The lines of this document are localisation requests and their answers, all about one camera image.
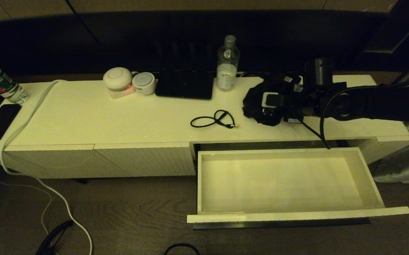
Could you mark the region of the clear bottle with grey cap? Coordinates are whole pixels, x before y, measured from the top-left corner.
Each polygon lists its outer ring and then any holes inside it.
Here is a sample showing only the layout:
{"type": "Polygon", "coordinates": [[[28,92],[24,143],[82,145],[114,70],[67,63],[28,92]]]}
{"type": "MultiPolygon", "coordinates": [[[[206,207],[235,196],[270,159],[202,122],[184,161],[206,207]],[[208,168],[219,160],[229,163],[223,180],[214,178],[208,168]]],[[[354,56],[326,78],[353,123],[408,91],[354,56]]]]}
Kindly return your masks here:
{"type": "Polygon", "coordinates": [[[226,35],[224,45],[217,51],[217,88],[223,92],[233,90],[236,84],[237,68],[240,61],[240,50],[236,46],[236,37],[226,35]]]}

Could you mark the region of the black smartphone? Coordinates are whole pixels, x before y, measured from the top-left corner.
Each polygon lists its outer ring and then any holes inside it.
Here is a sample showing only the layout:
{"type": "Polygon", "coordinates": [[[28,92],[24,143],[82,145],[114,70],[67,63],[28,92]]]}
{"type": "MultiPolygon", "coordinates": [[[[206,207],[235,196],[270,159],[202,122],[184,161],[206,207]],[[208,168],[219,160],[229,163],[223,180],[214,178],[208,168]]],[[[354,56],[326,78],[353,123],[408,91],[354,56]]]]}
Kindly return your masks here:
{"type": "Polygon", "coordinates": [[[22,106],[19,104],[5,104],[0,107],[0,140],[18,115],[22,106]]]}

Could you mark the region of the large white dome device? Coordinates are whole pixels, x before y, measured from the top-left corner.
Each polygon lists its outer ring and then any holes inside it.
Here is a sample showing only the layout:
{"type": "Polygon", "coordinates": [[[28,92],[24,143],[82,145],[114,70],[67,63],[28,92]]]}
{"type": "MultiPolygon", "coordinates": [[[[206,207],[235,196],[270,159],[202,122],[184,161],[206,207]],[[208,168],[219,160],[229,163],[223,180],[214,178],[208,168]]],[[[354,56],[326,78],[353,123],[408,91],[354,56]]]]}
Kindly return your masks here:
{"type": "Polygon", "coordinates": [[[103,77],[104,85],[114,91],[121,91],[132,85],[132,73],[123,67],[108,70],[103,77]]]}

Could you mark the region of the small white round speaker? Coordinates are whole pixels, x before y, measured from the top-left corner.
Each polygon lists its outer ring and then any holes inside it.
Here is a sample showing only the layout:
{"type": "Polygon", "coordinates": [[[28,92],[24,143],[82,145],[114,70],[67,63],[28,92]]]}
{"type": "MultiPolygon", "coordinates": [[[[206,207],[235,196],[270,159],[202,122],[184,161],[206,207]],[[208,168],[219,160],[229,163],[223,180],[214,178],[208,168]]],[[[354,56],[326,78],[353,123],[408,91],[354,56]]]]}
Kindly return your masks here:
{"type": "Polygon", "coordinates": [[[142,72],[132,78],[132,85],[136,92],[150,95],[155,92],[157,80],[152,73],[142,72]]]}

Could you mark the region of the white drawer with black handle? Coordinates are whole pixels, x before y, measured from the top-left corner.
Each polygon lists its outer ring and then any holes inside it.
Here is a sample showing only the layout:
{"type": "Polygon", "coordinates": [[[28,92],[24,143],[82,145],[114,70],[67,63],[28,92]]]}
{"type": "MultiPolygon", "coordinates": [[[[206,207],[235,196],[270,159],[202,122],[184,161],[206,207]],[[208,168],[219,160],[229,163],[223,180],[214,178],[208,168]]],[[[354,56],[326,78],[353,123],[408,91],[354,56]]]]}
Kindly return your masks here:
{"type": "Polygon", "coordinates": [[[358,147],[198,152],[197,213],[187,223],[367,219],[386,207],[358,147]]]}

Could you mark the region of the black flat rectangular device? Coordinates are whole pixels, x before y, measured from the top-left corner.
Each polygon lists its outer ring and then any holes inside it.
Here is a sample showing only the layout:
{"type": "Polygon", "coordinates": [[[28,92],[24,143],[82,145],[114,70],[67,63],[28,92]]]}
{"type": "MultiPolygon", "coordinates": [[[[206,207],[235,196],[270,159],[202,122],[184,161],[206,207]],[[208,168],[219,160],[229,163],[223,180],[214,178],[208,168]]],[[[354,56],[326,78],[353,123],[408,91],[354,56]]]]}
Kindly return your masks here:
{"type": "Polygon", "coordinates": [[[212,98],[214,76],[208,72],[164,71],[158,76],[155,94],[194,100],[212,98]]]}

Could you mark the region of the white low cabinet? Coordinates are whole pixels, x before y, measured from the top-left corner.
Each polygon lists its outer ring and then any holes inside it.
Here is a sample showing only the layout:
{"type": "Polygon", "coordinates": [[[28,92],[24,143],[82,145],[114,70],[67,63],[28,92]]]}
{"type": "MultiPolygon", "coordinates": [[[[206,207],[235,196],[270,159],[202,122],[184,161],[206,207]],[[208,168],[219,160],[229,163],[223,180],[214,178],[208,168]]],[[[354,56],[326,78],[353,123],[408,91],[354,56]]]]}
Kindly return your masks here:
{"type": "Polygon", "coordinates": [[[300,124],[243,115],[260,78],[186,100],[139,93],[113,100],[101,81],[55,84],[4,150],[7,168],[43,179],[195,175],[200,151],[320,148],[300,124]]]}

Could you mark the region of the white base with pink light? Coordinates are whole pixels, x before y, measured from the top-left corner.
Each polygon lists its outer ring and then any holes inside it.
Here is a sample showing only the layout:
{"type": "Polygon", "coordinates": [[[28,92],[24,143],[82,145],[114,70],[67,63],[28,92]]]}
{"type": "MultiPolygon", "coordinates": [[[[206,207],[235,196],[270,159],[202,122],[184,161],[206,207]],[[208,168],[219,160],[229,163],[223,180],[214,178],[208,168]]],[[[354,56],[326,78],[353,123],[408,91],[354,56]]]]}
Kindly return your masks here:
{"type": "Polygon", "coordinates": [[[121,89],[121,90],[112,90],[112,89],[107,88],[107,92],[112,99],[117,100],[121,97],[125,97],[131,94],[134,94],[136,90],[132,85],[129,85],[125,89],[121,89]]]}

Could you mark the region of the black umbrella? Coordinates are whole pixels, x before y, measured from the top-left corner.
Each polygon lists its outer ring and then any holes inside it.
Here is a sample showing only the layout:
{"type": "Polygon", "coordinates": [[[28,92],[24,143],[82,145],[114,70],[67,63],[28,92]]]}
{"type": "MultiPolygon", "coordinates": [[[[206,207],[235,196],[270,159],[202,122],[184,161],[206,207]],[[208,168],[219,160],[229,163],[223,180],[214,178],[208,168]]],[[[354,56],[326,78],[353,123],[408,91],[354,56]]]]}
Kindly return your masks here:
{"type": "Polygon", "coordinates": [[[286,82],[284,78],[286,75],[295,75],[286,72],[274,72],[271,74],[260,74],[259,77],[262,82],[248,90],[243,99],[243,114],[247,118],[253,118],[257,123],[266,126],[277,126],[284,120],[286,112],[286,82]],[[285,97],[285,105],[283,108],[283,116],[268,117],[262,114],[261,101],[264,92],[277,92],[285,97]]]}

